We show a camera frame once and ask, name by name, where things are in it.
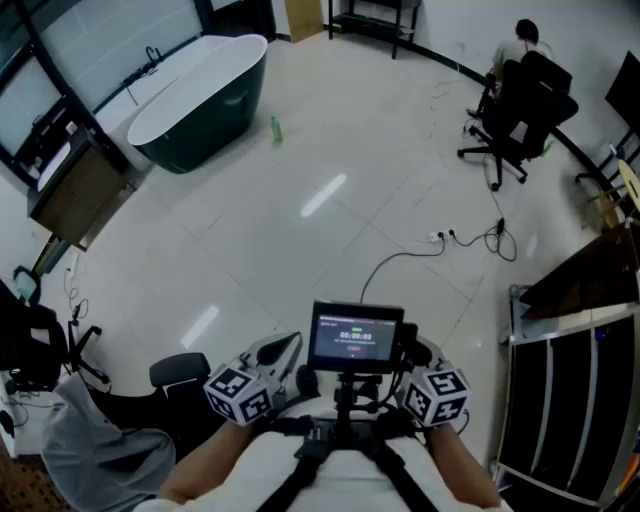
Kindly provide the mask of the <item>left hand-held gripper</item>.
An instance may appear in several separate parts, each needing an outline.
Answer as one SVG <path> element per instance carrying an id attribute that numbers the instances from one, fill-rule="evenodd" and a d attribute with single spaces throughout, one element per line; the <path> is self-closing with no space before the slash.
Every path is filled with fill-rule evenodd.
<path id="1" fill-rule="evenodd" d="M 300 332 L 276 333 L 254 342 L 205 382 L 203 389 L 213 410 L 239 426 L 282 410 L 287 402 L 287 376 L 302 347 Z"/>

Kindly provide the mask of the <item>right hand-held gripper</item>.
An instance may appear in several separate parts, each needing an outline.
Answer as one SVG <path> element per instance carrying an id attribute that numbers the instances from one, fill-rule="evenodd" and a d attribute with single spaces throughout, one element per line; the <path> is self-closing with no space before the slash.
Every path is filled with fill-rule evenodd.
<path id="1" fill-rule="evenodd" d="M 416 341 L 430 353 L 429 367 L 416 366 L 402 378 L 402 408 L 419 427 L 437 427 L 457 419 L 464 411 L 471 388 L 441 348 L 418 334 Z"/>

